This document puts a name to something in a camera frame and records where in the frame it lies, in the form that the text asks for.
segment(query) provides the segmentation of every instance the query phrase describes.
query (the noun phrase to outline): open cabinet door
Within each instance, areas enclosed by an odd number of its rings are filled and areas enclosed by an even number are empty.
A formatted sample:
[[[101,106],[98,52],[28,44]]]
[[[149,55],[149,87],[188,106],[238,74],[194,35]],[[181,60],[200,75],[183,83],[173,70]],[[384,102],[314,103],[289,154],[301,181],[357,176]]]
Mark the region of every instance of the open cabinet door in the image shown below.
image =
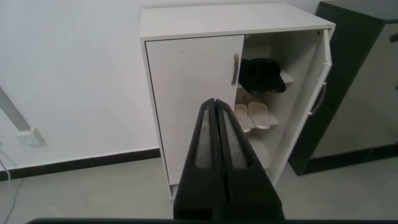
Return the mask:
[[[289,122],[280,140],[279,151],[271,165],[271,181],[274,185],[282,174],[308,116],[314,113],[314,110],[322,103],[322,96],[326,91],[325,80],[331,68],[329,31],[327,29],[321,30],[320,35],[322,37],[315,49],[312,62],[298,93]]]
[[[243,35],[146,42],[150,79],[170,185],[180,182],[200,105],[233,107]]]

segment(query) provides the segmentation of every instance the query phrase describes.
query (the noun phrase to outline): gray floor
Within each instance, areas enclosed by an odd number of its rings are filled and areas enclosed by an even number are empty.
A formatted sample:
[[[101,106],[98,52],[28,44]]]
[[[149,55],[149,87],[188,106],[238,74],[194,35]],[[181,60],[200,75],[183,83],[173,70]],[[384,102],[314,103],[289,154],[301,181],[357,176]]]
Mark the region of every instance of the gray floor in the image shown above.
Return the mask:
[[[398,158],[297,177],[288,166],[277,192],[285,216],[398,219]],[[172,218],[160,159],[13,180],[16,207],[8,223],[38,217]],[[0,223],[9,208],[0,182]]]

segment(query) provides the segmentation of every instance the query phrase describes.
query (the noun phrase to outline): cabinet shelf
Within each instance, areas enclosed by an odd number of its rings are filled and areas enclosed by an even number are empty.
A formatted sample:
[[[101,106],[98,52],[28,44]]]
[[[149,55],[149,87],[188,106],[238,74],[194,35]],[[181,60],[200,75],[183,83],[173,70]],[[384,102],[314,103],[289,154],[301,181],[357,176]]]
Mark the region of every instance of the cabinet shelf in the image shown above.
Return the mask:
[[[285,70],[280,71],[280,77],[282,78],[285,84],[294,82],[293,77],[291,77]],[[238,88],[243,88],[240,83],[238,83]]]

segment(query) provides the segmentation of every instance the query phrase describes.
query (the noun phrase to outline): white slipper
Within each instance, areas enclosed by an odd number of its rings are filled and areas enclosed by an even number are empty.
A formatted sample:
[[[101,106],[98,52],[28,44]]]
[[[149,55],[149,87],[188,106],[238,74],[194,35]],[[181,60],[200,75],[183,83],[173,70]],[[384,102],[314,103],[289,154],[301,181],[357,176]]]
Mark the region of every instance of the white slipper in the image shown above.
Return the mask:
[[[248,108],[246,105],[235,105],[234,114],[239,124],[241,125],[243,132],[249,132],[253,127],[252,121],[250,120],[248,114]]]
[[[249,103],[250,118],[256,128],[269,129],[270,120],[267,116],[268,107],[264,103]]]

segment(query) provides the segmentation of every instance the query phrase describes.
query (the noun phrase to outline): cabinet side panel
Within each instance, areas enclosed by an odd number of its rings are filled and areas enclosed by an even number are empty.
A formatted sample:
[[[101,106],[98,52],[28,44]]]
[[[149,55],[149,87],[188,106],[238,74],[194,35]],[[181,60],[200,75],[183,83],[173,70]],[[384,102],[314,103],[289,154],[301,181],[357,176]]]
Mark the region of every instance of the cabinet side panel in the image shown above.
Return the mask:
[[[162,137],[160,136],[159,121],[157,119],[157,113],[156,113],[156,104],[155,104],[155,99],[154,99],[154,91],[152,89],[152,80],[150,78],[150,70],[149,70],[149,64],[148,64],[147,49],[146,49],[146,45],[145,45],[144,41],[141,42],[141,51],[142,51],[142,58],[144,60],[145,73],[146,73],[146,76],[147,76],[147,84],[148,84],[148,90],[149,90],[149,96],[150,96],[150,103],[152,105],[152,114],[154,115],[154,120],[155,120],[157,142],[159,143],[160,155],[161,155],[162,165],[163,165],[163,172],[164,172],[165,179],[166,179],[167,191],[168,191],[169,197],[171,199],[172,198],[172,193],[171,193],[171,189],[170,189],[170,185],[169,185],[169,176],[167,175],[167,166],[166,166],[166,161],[165,161],[165,157],[164,157]]]

